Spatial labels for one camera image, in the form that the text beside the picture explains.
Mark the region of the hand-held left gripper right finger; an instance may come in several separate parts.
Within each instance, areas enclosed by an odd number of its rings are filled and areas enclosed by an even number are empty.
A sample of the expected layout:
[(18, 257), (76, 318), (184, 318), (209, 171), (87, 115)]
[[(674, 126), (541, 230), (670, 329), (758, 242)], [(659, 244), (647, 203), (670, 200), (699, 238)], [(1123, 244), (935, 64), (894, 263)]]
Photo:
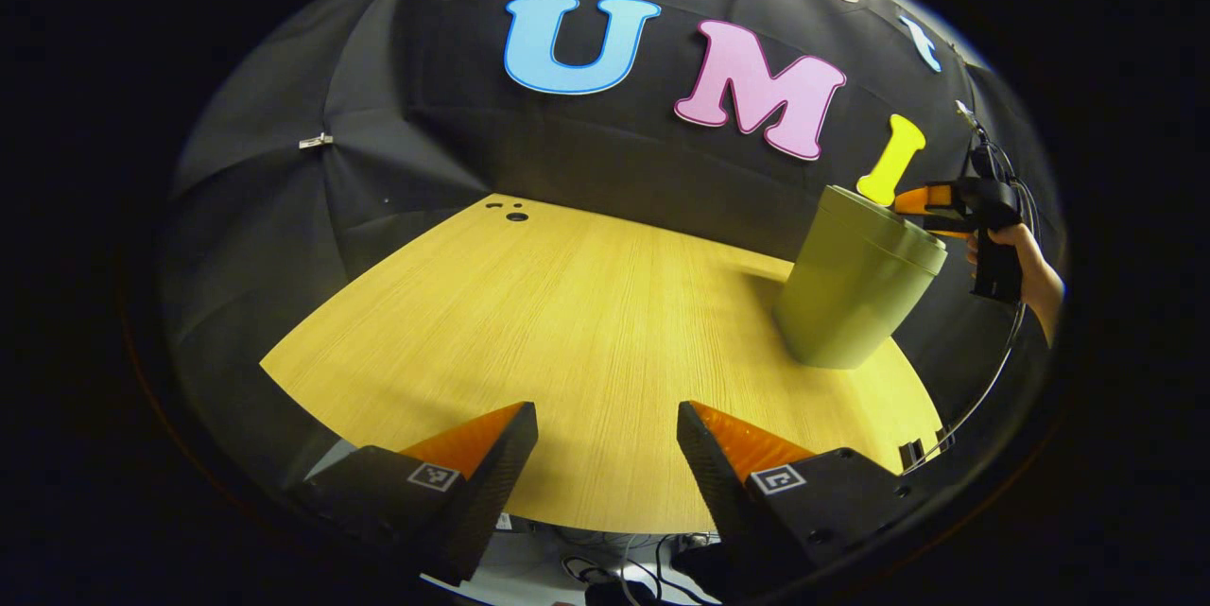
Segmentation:
[(679, 404), (678, 444), (738, 593), (842, 562), (889, 536), (932, 494), (854, 448), (817, 454), (701, 402)]

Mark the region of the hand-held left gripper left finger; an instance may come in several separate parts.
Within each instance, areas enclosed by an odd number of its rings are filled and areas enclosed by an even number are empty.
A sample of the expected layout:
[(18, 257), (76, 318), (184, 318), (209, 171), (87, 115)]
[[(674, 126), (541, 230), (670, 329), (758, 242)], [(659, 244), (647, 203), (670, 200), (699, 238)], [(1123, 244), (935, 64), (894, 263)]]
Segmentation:
[(518, 402), (399, 451), (356, 448), (288, 495), (382, 562), (459, 584), (476, 575), (537, 440), (536, 408)]

